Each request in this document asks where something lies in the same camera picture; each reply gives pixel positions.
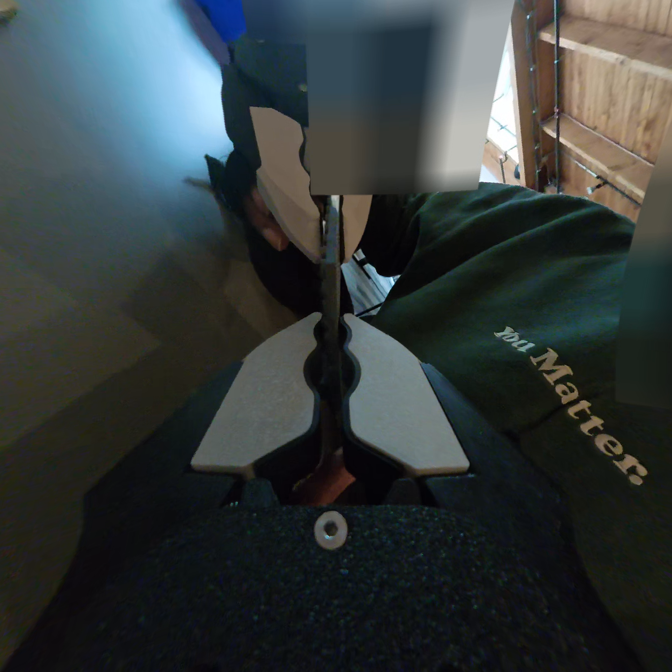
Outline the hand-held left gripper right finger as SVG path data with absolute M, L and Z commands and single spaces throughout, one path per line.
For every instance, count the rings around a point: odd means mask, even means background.
M 470 463 L 420 360 L 353 314 L 343 353 L 354 381 L 345 406 L 356 443 L 411 476 L 466 474 Z

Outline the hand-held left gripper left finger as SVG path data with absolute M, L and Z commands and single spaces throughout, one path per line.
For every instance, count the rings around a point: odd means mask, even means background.
M 190 466 L 199 473 L 254 477 L 261 460 L 313 427 L 315 392 L 305 365 L 316 348 L 312 313 L 274 334 L 243 360 Z

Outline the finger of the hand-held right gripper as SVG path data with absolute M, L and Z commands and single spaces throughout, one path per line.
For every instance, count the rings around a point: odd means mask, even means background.
M 301 125 L 270 107 L 250 106 L 260 166 L 257 187 L 289 241 L 311 262 L 323 258 L 324 206 L 310 192 Z
M 372 195 L 340 197 L 340 261 L 346 264 L 359 247 L 372 205 Z

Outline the grey brick plate assembly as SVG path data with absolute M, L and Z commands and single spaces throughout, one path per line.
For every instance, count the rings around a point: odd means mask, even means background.
M 340 265 L 324 260 L 323 315 L 321 319 L 321 366 L 324 409 L 322 413 L 323 461 L 331 459 L 341 444 L 341 357 L 340 357 Z

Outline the person's right forearm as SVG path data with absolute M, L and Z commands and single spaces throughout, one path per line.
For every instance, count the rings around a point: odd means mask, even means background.
M 475 195 L 475 190 L 374 195 L 359 248 L 378 275 L 402 275 L 415 253 L 424 219 L 438 215 L 441 221 Z

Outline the person's right hand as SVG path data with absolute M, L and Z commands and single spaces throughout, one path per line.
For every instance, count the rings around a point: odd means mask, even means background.
M 243 211 L 247 222 L 274 250 L 285 251 L 288 248 L 290 239 L 266 205 L 256 185 L 251 187 L 244 198 Z

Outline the person's dark green sweatshirt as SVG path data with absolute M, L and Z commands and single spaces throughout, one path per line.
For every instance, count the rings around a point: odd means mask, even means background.
M 671 412 L 616 401 L 635 223 L 480 183 L 423 220 L 374 324 L 433 365 L 568 496 L 579 552 L 647 671 L 671 670 Z

